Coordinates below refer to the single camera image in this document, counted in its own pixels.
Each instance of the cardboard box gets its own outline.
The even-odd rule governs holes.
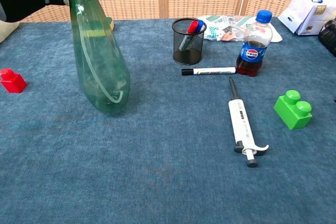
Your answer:
[[[298,35],[317,35],[336,17],[336,0],[292,0],[278,19]]]

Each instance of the table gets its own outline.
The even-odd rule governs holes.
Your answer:
[[[257,77],[232,75],[257,145],[234,149],[228,75],[182,76],[172,19],[115,21],[131,72],[117,117],[77,81],[70,23],[21,24],[0,44],[1,68],[28,82],[0,88],[1,223],[334,223],[336,58],[316,36],[272,43]],[[193,67],[234,66],[240,42],[204,41]],[[273,110],[298,90],[313,118],[290,131]]]

